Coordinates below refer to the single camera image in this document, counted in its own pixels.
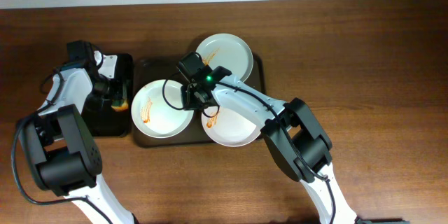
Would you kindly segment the pink plate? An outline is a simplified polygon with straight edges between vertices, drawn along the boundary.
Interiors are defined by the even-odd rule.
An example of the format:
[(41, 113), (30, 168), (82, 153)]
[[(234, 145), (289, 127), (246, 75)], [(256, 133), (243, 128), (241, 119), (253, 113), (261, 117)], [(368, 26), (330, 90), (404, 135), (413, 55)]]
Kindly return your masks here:
[(223, 107), (209, 107), (201, 115), (206, 135), (217, 144), (241, 147), (256, 140), (260, 128), (238, 113)]

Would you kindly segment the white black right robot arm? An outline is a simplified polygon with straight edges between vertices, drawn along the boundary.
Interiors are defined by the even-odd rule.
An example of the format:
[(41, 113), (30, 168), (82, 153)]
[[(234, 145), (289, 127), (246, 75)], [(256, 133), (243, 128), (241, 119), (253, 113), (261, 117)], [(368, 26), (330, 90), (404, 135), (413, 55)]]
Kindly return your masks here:
[(185, 74), (185, 110), (219, 106), (231, 109), (260, 127), (280, 170), (301, 183), (321, 223), (360, 223), (336, 181), (329, 136), (301, 99), (274, 99), (249, 87), (227, 70)]

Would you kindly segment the cream white plate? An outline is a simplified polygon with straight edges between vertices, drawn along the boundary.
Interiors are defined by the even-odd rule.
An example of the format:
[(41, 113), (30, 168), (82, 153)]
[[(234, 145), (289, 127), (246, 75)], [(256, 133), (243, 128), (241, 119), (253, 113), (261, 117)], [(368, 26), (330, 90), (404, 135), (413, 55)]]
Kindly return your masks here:
[(143, 86), (134, 96), (131, 107), (132, 120), (136, 128), (148, 137), (164, 139), (181, 133), (192, 121), (194, 112), (176, 110), (182, 106), (182, 84), (165, 79), (154, 80)]

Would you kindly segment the grey-green plate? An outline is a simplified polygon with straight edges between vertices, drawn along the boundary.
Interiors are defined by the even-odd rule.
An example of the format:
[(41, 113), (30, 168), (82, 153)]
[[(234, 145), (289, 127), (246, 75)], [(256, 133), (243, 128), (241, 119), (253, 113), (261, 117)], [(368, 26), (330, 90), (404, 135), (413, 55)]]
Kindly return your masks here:
[(212, 69), (224, 67), (245, 81), (253, 69), (253, 54), (249, 46), (238, 36), (214, 34), (204, 39), (196, 52), (205, 65)]

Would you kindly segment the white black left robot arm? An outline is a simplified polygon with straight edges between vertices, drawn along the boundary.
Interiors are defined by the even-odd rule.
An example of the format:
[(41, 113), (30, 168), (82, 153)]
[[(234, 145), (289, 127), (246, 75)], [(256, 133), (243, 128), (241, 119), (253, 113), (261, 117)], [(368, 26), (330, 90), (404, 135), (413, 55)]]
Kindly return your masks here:
[[(137, 219), (112, 193), (102, 175), (102, 157), (81, 116), (103, 59), (70, 59), (54, 68), (52, 88), (43, 105), (18, 121), (10, 154), (13, 178), (20, 194), (30, 203), (50, 206), (71, 202), (92, 223), (136, 223)], [(40, 201), (23, 188), (16, 165), (22, 147), (35, 184), (52, 191), (54, 200)]]

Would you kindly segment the yellow green sponge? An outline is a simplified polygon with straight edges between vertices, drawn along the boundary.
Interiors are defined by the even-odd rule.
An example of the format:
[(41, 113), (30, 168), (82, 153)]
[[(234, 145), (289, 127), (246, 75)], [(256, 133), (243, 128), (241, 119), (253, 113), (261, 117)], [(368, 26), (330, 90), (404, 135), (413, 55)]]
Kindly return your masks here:
[(129, 109), (129, 103), (126, 99), (112, 101), (111, 108), (116, 112), (123, 112)]

